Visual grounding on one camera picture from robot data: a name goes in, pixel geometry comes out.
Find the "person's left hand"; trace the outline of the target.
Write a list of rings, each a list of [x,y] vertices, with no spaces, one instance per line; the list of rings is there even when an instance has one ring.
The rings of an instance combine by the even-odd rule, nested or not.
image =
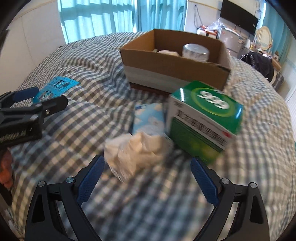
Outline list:
[[[1,155],[0,181],[7,190],[10,190],[13,186],[13,171],[11,167],[12,162],[13,157],[11,155],[10,149],[6,149]]]

